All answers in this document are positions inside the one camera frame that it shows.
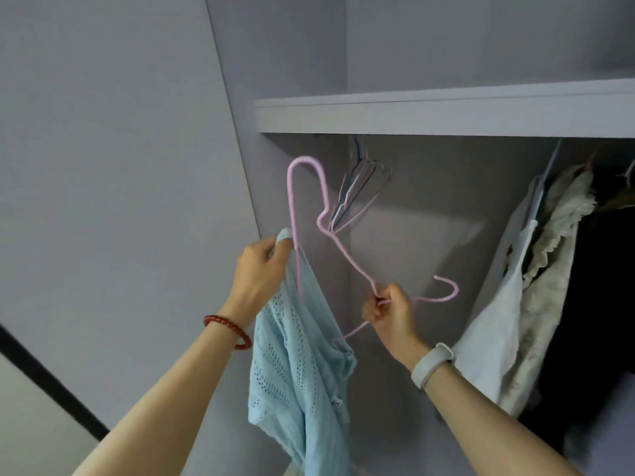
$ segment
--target hanging clothes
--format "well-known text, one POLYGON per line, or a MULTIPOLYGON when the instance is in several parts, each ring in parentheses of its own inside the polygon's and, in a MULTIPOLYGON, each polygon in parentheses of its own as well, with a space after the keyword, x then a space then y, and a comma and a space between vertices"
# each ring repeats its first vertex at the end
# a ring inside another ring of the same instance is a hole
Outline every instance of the hanging clothes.
MULTIPOLYGON (((284 229, 277 241, 290 238, 284 229)), ((306 476, 350 476, 346 384, 356 359, 303 252, 299 262, 302 295, 292 253, 280 289, 256 317, 249 422, 306 476)))
POLYGON ((527 220, 527 215, 541 195, 541 178, 536 177, 507 222, 474 304, 471 323, 453 348, 456 368, 494 402, 498 401, 505 373, 516 359, 521 265, 537 225, 535 220, 527 220))
POLYGON ((529 400, 547 347, 562 315, 573 264, 577 227, 595 207, 593 173, 580 166, 560 174, 545 198, 546 219, 532 247, 533 257, 523 276, 518 324, 518 354, 505 375, 498 405, 518 417, 529 400))
POLYGON ((601 207, 580 222, 560 325, 538 379, 540 401, 520 418, 561 454, 568 430, 589 434, 622 373, 635 369, 634 240, 633 206, 601 207))

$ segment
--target wardrobe door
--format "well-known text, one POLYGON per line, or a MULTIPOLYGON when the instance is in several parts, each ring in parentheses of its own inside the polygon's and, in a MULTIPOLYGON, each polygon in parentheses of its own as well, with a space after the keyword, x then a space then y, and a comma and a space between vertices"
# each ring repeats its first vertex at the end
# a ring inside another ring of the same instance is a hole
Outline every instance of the wardrobe door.
MULTIPOLYGON (((0 324, 112 428, 258 238, 205 1, 0 0, 0 40, 0 324)), ((186 474, 251 449, 232 364, 186 474)))

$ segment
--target light blue knit top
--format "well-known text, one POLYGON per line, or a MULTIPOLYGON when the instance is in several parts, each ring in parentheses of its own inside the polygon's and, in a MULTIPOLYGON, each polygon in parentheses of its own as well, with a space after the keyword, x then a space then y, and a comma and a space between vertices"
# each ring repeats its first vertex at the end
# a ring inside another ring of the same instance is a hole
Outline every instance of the light blue knit top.
MULTIPOLYGON (((283 229, 277 239, 290 239, 283 229)), ((355 368, 304 253, 298 295, 292 251, 286 278, 256 317, 249 422, 277 440, 306 476, 350 476, 346 382, 355 368)))

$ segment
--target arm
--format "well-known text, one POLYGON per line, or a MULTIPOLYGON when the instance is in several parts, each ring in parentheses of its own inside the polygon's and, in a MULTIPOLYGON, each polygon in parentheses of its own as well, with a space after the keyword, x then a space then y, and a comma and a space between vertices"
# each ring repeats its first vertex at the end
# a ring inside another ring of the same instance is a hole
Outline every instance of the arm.
MULTIPOLYGON (((275 237, 238 257, 234 285, 218 311, 246 328, 284 277, 291 240, 275 237)), ((137 402, 75 471, 75 476, 177 476, 186 464, 237 335, 210 324, 174 366, 137 402)))
MULTIPOLYGON (((393 302, 378 308, 370 299, 362 314, 392 356, 412 371, 430 349, 417 336, 410 301, 401 289, 391 284, 381 295, 393 302)), ((478 475, 582 476, 449 363, 434 371, 424 389, 478 475)))

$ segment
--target pink hanger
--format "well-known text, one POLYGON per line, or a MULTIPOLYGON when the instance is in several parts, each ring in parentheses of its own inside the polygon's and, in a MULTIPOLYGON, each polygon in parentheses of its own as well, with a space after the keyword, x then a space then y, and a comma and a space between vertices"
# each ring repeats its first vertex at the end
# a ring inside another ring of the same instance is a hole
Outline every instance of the pink hanger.
MULTIPOLYGON (((293 171, 300 164, 306 164, 306 165, 312 166, 315 169, 316 173, 317 173, 317 177, 319 178, 320 189, 321 189, 321 192, 322 192, 322 202, 324 204, 324 210, 322 210, 320 215, 317 217, 317 228, 325 236, 327 236, 329 239, 332 239, 335 242, 335 245, 337 246, 338 249, 340 249, 340 252, 344 255, 346 260, 355 268, 355 270, 357 270, 359 273, 361 273, 361 275, 364 276, 364 278, 369 281, 370 286, 373 289, 373 293, 375 294, 375 297, 380 299, 380 301, 378 302, 378 305, 390 303, 391 302, 390 299, 384 299, 384 298, 382 298, 379 295, 379 292, 377 290, 377 283, 375 282, 375 280, 372 277, 370 277, 370 275, 367 272, 365 272, 353 260, 353 258, 347 252, 346 247, 344 247, 344 244, 337 238, 336 234, 334 234, 334 232, 332 232, 328 228, 325 228, 322 225, 322 220, 324 219, 324 217, 326 217, 329 214, 329 207, 330 207, 330 204, 329 204, 329 201, 328 201, 328 187, 327 187, 327 184, 326 184, 326 175, 324 174, 324 169, 322 168, 322 165, 320 164, 320 162, 318 162, 313 157, 306 157, 306 156, 298 157, 295 160, 293 160, 289 164, 289 168, 286 171, 286 192, 287 192, 287 196, 288 196, 288 200, 289 200, 289 213, 291 215, 291 234, 293 236, 293 245, 295 247, 295 264, 296 264, 298 292, 301 291, 301 289, 300 289, 300 244, 299 244, 299 240, 298 240, 297 224, 295 223, 295 204, 294 204, 294 201, 293 201, 293 171)), ((426 298, 426 297, 413 297, 412 300, 413 301, 424 301, 424 302, 445 302, 445 301, 449 301, 450 299, 453 299, 454 297, 456 297, 456 295, 458 294, 458 284, 456 284, 456 282, 454 282, 453 280, 450 280, 450 279, 446 279, 445 277, 440 277, 438 275, 435 275, 434 279, 440 280, 442 282, 447 282, 450 286, 452 286, 452 289, 453 289, 452 293, 450 295, 448 295, 448 296, 441 297, 441 298, 438 298, 438 299, 431 299, 431 298, 426 298)), ((353 336, 353 334, 358 332, 361 328, 363 328, 367 324, 368 324, 368 322, 364 322, 359 327, 355 328, 353 331, 351 331, 347 335, 345 335, 344 338, 353 336)))

